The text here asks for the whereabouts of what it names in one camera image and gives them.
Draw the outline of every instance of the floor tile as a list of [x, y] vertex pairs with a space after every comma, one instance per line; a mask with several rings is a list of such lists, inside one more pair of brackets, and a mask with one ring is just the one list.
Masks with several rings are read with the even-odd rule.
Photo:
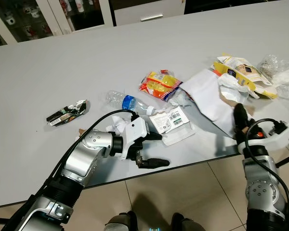
[[[283, 149], [279, 152], [271, 152], [270, 155], [278, 162], [289, 156], [289, 150]], [[225, 190], [229, 200], [239, 215], [241, 221], [246, 223], [247, 199], [245, 197], [246, 179], [242, 160], [244, 156], [234, 156], [221, 160], [209, 162], [214, 174]], [[280, 167], [279, 175], [289, 188], [289, 163]]]
[[11, 205], [0, 208], [0, 218], [10, 218], [23, 204]]
[[65, 230], [102, 231], [109, 220], [119, 213], [131, 210], [124, 181], [85, 189], [74, 206]]
[[242, 226], [240, 226], [240, 227], [238, 227], [238, 228], [236, 228], [236, 229], [234, 229], [234, 230], [231, 230], [231, 231], [246, 231], [246, 229], [245, 229], [244, 226], [242, 225]]
[[229, 231], [242, 225], [207, 163], [126, 181], [139, 230], [169, 230], [174, 212], [206, 231]]

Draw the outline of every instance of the barcode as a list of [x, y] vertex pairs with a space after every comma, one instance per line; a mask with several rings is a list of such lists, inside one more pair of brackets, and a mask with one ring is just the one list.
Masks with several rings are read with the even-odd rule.
[[55, 125], [55, 124], [57, 124], [57, 123], [59, 123], [59, 122], [61, 122], [61, 119], [60, 119], [60, 118], [57, 118], [57, 119], [55, 119], [54, 121], [50, 122], [50, 126], [53, 126], [53, 125]]
[[154, 78], [158, 79], [158, 80], [162, 80], [164, 78], [163, 75], [155, 75]]
[[175, 114], [170, 116], [170, 119], [173, 120], [173, 119], [175, 119], [176, 117], [179, 117], [179, 116], [180, 116], [180, 113], [175, 113]]
[[178, 125], [178, 124], [180, 124], [180, 123], [182, 123], [182, 120], [181, 120], [181, 119], [174, 121], [173, 124], [174, 124], [174, 125]]

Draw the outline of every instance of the chip bag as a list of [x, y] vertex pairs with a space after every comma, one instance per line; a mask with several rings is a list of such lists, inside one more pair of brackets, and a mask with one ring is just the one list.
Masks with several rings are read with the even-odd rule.
[[167, 101], [168, 97], [179, 88], [181, 83], [168, 70], [161, 70], [159, 73], [151, 71], [141, 82], [139, 90]]

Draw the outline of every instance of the gray table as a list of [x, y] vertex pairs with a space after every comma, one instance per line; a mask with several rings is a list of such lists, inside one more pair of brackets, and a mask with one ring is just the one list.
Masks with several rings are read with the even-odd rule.
[[[0, 47], [0, 205], [26, 200], [44, 182], [74, 141], [109, 112], [103, 95], [114, 89], [159, 108], [164, 102], [138, 91], [150, 70], [170, 69], [181, 80], [208, 68], [223, 52], [257, 64], [266, 54], [289, 60], [289, 1], [275, 1], [189, 14], [109, 29]], [[51, 128], [45, 118], [77, 100], [89, 112]], [[289, 102], [252, 100], [255, 118], [289, 122]], [[187, 110], [197, 134], [172, 146], [144, 144], [144, 158], [171, 161], [169, 167], [138, 169], [132, 161], [100, 161], [90, 185], [124, 180], [236, 154], [235, 141]], [[98, 126], [105, 130], [110, 120]]]

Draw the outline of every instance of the bottle label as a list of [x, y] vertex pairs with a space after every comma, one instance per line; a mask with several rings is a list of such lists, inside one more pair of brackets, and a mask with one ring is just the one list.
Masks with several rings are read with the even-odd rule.
[[130, 109], [130, 103], [134, 99], [134, 97], [127, 95], [125, 96], [123, 102], [122, 102], [122, 109]]

